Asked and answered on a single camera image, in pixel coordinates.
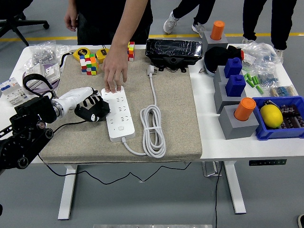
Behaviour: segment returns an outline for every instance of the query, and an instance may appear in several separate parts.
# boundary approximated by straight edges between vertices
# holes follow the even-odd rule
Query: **table leg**
[[[226,175],[229,183],[233,207],[236,214],[246,214],[245,204],[242,197],[241,188],[238,183],[238,176],[234,167],[236,161],[225,161]]]
[[[75,174],[77,171],[77,165],[65,165],[65,167],[67,174]],[[76,175],[68,175],[65,178],[58,214],[59,220],[66,220],[70,218],[75,178]]]

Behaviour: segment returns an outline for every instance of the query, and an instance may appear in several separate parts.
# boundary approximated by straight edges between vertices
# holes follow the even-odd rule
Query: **black box wrapped in plastic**
[[[171,70],[181,69],[186,72],[188,65],[194,65],[202,59],[202,42],[172,39],[148,39],[146,56],[151,62],[163,71],[168,67]]]

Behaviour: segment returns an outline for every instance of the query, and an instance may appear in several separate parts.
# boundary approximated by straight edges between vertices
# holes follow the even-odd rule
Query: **gray block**
[[[228,46],[228,40],[225,36],[225,34],[222,34],[222,37],[220,40],[213,40],[211,39],[211,32],[204,31],[203,37],[202,37],[202,44],[203,44],[203,55],[205,55],[206,51],[208,51],[212,47],[223,47],[227,48]]]
[[[225,84],[227,84],[229,78],[225,77],[225,73],[224,73],[224,68],[225,66],[218,66],[215,75],[213,77],[213,83],[218,84],[219,82],[223,82]]]
[[[234,112],[237,107],[237,104],[224,106],[219,115],[218,121],[226,139],[250,137],[259,126],[254,113],[252,113],[246,121],[237,120],[234,117]]]
[[[238,105],[240,101],[246,97],[245,90],[242,92],[241,96],[227,96],[226,93],[226,83],[219,82],[217,85],[214,85],[214,102],[217,114],[220,114],[223,107],[226,105]]]

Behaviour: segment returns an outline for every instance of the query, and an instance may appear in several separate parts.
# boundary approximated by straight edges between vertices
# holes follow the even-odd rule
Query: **white sneaker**
[[[203,38],[203,33],[206,30],[203,24],[198,23],[192,24],[192,30],[197,32],[201,38]]]
[[[252,42],[254,42],[254,40],[247,39],[247,38],[244,38],[244,39],[242,40],[242,44],[251,44]]]
[[[173,16],[173,11],[172,11],[172,12],[170,13],[169,18],[166,20],[166,22],[165,22],[164,25],[163,25],[163,31],[164,31],[166,34],[172,33],[172,30],[173,30],[174,26],[176,26],[178,20],[179,20],[178,18],[175,18],[175,17]]]
[[[278,57],[281,63],[283,63],[283,52],[283,50],[275,49],[276,56]]]

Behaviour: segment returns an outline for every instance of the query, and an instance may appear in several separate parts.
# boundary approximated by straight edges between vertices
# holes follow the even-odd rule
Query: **yellow tape measure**
[[[104,59],[106,57],[106,54],[109,52],[109,49],[107,48],[102,48],[102,49],[99,49],[97,52],[96,52],[96,58],[98,59],[99,63],[103,63],[104,62]]]
[[[80,56],[85,56],[85,55],[90,55],[90,54],[91,54],[91,51],[89,49],[87,49],[86,47],[81,47],[73,53],[73,56],[75,59],[77,59],[79,61]]]

